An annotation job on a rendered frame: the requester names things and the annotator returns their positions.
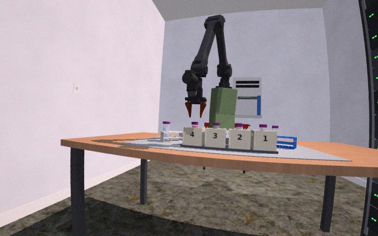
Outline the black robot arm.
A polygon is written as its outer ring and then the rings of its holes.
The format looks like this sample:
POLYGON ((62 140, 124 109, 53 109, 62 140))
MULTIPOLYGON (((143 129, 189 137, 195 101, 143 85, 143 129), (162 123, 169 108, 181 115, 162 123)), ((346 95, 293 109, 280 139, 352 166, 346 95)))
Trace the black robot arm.
POLYGON ((202 97, 202 78, 208 74, 208 57, 216 35, 217 47, 219 54, 219 65, 217 65, 217 76, 221 77, 219 86, 216 88, 230 87, 229 79, 232 76, 231 64, 228 64, 226 58, 225 40, 224 40, 224 22, 222 15, 210 16, 205 20, 206 29, 199 51, 191 64, 190 70, 185 70, 182 81, 187 84, 188 97, 202 97))

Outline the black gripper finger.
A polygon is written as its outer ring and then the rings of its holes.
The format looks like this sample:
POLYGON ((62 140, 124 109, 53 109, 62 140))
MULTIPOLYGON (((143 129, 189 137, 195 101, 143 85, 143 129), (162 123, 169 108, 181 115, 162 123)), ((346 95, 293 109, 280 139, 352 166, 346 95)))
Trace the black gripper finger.
POLYGON ((202 117, 202 113, 206 107, 206 104, 204 102, 200 103, 200 118, 202 117))
POLYGON ((185 103, 185 105, 186 105, 186 108, 187 108, 187 110, 188 110, 189 117, 191 117, 191 108, 192 108, 192 104, 190 104, 190 103, 185 103))

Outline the grey flat mat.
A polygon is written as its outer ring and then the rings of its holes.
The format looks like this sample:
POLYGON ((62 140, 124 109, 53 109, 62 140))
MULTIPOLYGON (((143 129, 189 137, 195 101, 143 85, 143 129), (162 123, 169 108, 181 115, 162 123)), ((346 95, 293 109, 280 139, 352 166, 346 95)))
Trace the grey flat mat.
POLYGON ((328 153, 310 149, 307 147, 297 145, 295 149, 279 148, 276 151, 278 154, 271 153, 256 153, 256 152, 240 152, 240 151, 227 151, 227 150, 214 150, 214 149, 201 149, 181 147, 182 142, 162 142, 160 136, 152 137, 154 140, 141 139, 123 143, 117 143, 120 145, 129 145, 146 148, 159 148, 178 151, 200 152, 200 153, 212 153, 212 154, 224 154, 224 155, 237 155, 237 156, 252 156, 252 157, 269 157, 269 158, 286 158, 286 159, 306 159, 306 160, 328 160, 328 161, 351 161, 345 158, 334 156, 328 153))

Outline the blue tube rack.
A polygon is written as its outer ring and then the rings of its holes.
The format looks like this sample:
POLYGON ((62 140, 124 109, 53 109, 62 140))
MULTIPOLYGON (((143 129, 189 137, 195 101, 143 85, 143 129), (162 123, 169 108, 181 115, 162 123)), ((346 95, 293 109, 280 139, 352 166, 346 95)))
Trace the blue tube rack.
POLYGON ((295 149, 296 148, 297 137, 277 136, 277 138, 289 138, 289 139, 293 139, 293 142, 284 142, 284 141, 277 142, 277 144, 293 145, 293 147, 291 147, 291 146, 277 145, 277 148, 287 148, 287 149, 295 149))

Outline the beige bucket adapter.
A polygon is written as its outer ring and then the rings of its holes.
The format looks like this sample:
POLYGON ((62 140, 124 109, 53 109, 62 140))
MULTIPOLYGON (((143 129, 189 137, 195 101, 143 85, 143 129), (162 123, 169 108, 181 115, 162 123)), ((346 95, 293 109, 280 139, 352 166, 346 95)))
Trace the beige bucket adapter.
POLYGON ((251 130, 251 148, 253 150, 276 151, 277 131, 251 130))
POLYGON ((251 130, 229 129, 228 148, 251 150, 251 130))
POLYGON ((205 144, 205 128, 183 127, 183 145, 203 146, 205 144))
POLYGON ((226 129, 205 128, 205 147, 225 148, 226 129))

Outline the white tube rack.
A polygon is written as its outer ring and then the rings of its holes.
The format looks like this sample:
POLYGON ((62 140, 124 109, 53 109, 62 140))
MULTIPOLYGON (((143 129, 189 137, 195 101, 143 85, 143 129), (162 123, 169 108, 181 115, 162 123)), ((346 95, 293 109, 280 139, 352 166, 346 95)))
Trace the white tube rack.
POLYGON ((164 132, 164 131, 160 131, 160 140, 162 142, 183 142, 183 132, 181 131, 169 131, 169 132, 164 132), (164 136, 164 133, 179 133, 178 136, 169 136, 169 137, 165 137, 164 136), (164 139, 171 139, 171 138, 179 138, 178 140, 164 140, 164 139))

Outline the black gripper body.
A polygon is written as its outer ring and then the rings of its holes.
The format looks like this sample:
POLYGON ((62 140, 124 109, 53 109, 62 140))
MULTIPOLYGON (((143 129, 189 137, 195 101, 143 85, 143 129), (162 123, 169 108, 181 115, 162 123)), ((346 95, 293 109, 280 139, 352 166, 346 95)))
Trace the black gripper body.
POLYGON ((187 102, 190 104, 200 104, 201 102, 207 102, 207 99, 205 97, 185 97, 185 100, 187 100, 187 102))

